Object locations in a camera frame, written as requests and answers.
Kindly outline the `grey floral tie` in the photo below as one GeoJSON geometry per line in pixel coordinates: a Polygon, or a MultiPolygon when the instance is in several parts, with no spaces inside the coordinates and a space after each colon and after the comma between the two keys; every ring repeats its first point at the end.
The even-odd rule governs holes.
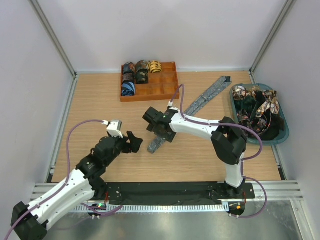
{"type": "MultiPolygon", "coordinates": [[[[230,84],[232,79],[230,76],[221,76],[207,90],[205,90],[185,111],[184,114],[194,116],[211,100],[224,91],[230,84]]],[[[155,153],[164,143],[166,139],[157,136],[147,147],[147,151],[151,154],[155,153]]]]}

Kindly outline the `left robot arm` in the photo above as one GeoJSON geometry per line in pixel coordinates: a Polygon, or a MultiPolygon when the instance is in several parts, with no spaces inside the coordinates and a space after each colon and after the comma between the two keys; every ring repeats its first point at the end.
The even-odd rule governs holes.
{"type": "Polygon", "coordinates": [[[11,229],[21,240],[42,240],[47,232],[76,206],[101,200],[107,185],[101,176],[120,155],[137,153],[143,139],[128,131],[126,136],[105,136],[66,178],[39,198],[15,205],[11,229]]]}

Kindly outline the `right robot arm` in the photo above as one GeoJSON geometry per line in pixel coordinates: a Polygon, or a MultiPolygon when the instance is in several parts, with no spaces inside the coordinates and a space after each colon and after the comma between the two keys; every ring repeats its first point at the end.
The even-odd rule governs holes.
{"type": "Polygon", "coordinates": [[[243,160],[247,137],[240,126],[229,118],[208,120],[184,114],[179,108],[168,107],[165,112],[150,107],[142,117],[147,130],[172,142],[176,134],[184,133],[211,141],[216,156],[225,164],[224,190],[231,198],[244,192],[243,160]]]}

